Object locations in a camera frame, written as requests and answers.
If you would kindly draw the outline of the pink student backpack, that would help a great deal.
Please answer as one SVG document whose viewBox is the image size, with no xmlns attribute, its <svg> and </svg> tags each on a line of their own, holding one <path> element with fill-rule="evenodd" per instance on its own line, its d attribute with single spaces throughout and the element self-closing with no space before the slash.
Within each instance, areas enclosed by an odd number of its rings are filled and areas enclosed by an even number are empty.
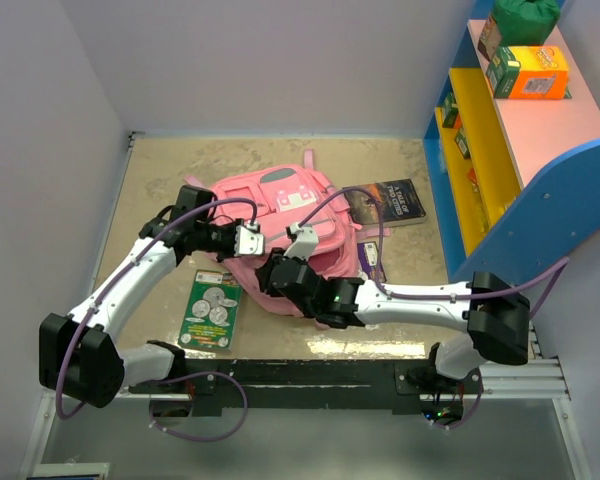
<svg viewBox="0 0 600 480">
<path fill-rule="evenodd" d="M 313 165 L 311 149 L 304 153 L 302 165 L 289 164 L 243 173 L 219 180 L 210 187 L 218 198 L 249 198 L 257 204 L 257 221 L 266 237 L 265 247 L 288 248 L 286 228 L 303 220 L 316 206 L 336 191 L 336 187 Z M 362 273 L 358 258 L 358 242 L 367 234 L 364 227 L 352 220 L 349 203 L 342 195 L 331 200 L 309 221 L 319 238 L 319 244 L 309 259 L 320 275 L 355 277 Z M 240 286 L 264 310 L 283 316 L 299 317 L 301 312 L 283 298 L 272 298 L 259 291 L 255 269 L 265 257 L 228 259 L 224 267 Z"/>
</svg>

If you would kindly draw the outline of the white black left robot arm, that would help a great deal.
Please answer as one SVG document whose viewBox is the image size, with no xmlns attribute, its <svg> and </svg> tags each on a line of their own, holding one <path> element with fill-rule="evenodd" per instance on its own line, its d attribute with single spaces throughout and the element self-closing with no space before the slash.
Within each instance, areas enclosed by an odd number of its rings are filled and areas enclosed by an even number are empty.
<svg viewBox="0 0 600 480">
<path fill-rule="evenodd" d="M 65 315 L 49 314 L 39 328 L 39 382 L 97 408 L 125 387 L 154 382 L 165 392 L 187 380 L 184 353 L 170 344 L 148 341 L 121 351 L 117 339 L 153 288 L 196 251 L 224 260 L 236 252 L 241 219 L 216 224 L 209 190 L 185 185 L 176 202 L 143 225 L 121 264 L 82 303 Z"/>
</svg>

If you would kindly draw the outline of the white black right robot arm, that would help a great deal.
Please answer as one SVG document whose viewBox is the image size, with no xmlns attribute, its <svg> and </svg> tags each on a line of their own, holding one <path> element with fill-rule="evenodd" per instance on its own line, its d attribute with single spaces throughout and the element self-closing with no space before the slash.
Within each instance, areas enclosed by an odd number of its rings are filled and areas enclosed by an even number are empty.
<svg viewBox="0 0 600 480">
<path fill-rule="evenodd" d="M 262 293 L 289 300 L 301 314 L 334 329 L 404 323 L 447 328 L 455 336 L 433 348 L 428 386 L 449 392 L 486 362 L 528 361 L 530 302 L 494 274 L 441 286 L 324 278 L 307 261 L 274 249 L 256 272 Z"/>
</svg>

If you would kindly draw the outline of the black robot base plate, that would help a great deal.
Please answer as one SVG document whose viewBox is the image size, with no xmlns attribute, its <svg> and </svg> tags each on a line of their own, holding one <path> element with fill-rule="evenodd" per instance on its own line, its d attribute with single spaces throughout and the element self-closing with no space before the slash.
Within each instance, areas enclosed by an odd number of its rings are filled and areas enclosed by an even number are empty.
<svg viewBox="0 0 600 480">
<path fill-rule="evenodd" d="M 252 409 L 389 410 L 397 415 L 458 419 L 462 402 L 481 391 L 479 371 L 464 379 L 435 380 L 427 360 L 247 360 L 186 359 L 172 375 L 199 373 L 170 385 L 147 382 L 130 392 L 153 400 L 193 402 L 196 416 L 217 416 L 240 408 L 244 389 Z"/>
</svg>

